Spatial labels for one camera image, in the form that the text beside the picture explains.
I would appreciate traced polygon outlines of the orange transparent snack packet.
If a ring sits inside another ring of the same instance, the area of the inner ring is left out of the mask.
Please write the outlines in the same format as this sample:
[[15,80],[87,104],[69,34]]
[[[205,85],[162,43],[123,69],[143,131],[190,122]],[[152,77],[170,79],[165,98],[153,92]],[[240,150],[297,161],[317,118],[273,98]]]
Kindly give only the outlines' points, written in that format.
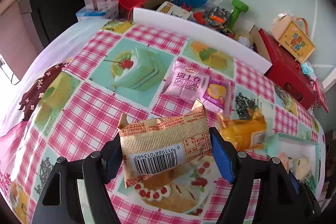
[[252,111],[252,117],[247,120],[229,119],[222,112],[217,112],[216,116],[220,135],[237,151],[264,149],[267,123],[258,107]]

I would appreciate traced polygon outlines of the beige snack cake packet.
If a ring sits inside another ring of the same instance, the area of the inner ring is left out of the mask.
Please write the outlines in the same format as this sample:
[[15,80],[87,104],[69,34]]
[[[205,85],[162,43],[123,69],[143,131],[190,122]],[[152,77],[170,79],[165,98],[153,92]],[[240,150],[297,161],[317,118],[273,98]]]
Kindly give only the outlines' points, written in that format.
[[126,188],[212,151],[206,109],[199,99],[182,116],[129,123],[123,113],[117,129]]

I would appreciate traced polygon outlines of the pink swiss roll packet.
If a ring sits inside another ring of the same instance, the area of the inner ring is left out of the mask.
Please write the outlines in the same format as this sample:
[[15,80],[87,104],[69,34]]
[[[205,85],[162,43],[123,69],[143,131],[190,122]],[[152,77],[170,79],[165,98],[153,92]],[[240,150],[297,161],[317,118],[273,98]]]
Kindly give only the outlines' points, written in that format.
[[235,84],[229,79],[216,79],[185,63],[175,61],[162,94],[189,103],[200,99],[210,112],[230,116]]

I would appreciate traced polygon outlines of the clear bag yellow puffs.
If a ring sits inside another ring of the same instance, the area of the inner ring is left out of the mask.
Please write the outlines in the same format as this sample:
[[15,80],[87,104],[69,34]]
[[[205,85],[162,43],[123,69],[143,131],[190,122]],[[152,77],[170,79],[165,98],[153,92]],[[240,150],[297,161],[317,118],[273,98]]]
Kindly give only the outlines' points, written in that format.
[[310,161],[306,156],[294,160],[294,176],[297,180],[304,181],[311,174]]

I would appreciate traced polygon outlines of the white and teal tray box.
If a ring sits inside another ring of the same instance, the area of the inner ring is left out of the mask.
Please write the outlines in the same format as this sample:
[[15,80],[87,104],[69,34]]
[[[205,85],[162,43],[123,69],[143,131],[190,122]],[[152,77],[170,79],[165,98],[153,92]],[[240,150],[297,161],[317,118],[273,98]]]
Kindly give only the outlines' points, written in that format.
[[270,157],[284,153],[289,160],[289,170],[296,179],[306,183],[316,197],[319,197],[318,183],[321,176],[319,144],[284,133],[266,138],[266,153]]

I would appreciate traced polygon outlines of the checked cake pattern tablecloth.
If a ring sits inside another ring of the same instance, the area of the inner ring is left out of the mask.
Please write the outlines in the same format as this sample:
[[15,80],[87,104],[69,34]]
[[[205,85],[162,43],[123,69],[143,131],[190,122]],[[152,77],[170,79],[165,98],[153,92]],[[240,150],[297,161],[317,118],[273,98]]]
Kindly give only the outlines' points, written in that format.
[[90,19],[54,39],[1,95],[1,195],[22,223],[32,221],[56,159],[78,160],[102,148],[117,134],[121,114],[134,123],[192,109],[194,103],[162,94],[175,61],[235,84],[226,118],[247,120],[258,107],[266,137],[284,133],[318,143],[321,194],[323,129],[285,90],[193,34]]

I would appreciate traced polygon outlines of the large red gift box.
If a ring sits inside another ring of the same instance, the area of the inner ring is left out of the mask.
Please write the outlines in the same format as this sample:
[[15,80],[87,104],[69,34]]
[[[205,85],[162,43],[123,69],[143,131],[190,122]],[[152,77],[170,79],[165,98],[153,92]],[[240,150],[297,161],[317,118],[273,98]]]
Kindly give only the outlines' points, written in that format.
[[315,94],[299,63],[268,32],[259,29],[259,35],[272,63],[266,76],[295,98],[303,108],[309,109],[315,101]]

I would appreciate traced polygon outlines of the yellow children's day box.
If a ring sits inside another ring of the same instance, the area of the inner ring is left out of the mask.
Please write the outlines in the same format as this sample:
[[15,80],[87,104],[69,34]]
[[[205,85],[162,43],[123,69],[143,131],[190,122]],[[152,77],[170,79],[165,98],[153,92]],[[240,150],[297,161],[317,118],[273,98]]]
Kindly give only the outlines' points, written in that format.
[[302,17],[280,13],[273,20],[270,31],[278,44],[299,63],[306,62],[315,51],[315,45],[309,37],[308,23]]

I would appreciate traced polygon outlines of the cardboard box of toys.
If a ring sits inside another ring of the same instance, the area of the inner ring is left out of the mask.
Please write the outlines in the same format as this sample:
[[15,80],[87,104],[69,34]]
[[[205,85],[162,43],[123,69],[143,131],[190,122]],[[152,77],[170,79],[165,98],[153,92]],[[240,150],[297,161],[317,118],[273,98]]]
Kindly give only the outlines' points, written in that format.
[[198,8],[187,8],[185,6],[179,7],[171,3],[171,1],[166,1],[156,8],[155,11],[190,20],[197,24],[206,26],[207,28],[234,39],[254,52],[257,52],[256,44],[253,41],[253,37],[250,32],[245,32],[240,29],[234,30],[234,27],[232,30],[228,28],[233,10],[229,11],[221,6],[210,4],[209,1]]

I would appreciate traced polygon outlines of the green dumbbell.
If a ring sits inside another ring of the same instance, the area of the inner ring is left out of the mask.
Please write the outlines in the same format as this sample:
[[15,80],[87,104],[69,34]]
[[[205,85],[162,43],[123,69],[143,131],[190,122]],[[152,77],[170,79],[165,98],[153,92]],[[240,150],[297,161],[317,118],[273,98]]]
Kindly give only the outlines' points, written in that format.
[[242,12],[247,12],[249,10],[249,6],[246,5],[244,2],[240,1],[240,0],[232,0],[232,5],[234,7],[232,13],[231,13],[231,17],[230,17],[230,22],[228,24],[228,28],[230,30],[233,29],[234,24],[236,23],[239,15]]

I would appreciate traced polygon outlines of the clear acrylic box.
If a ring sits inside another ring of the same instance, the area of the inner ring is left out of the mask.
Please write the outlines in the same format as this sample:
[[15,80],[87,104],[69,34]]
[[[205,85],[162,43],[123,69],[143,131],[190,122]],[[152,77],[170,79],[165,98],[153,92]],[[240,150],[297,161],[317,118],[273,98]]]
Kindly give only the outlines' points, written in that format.
[[84,0],[85,6],[78,12],[78,21],[98,17],[105,19],[119,18],[119,0]]

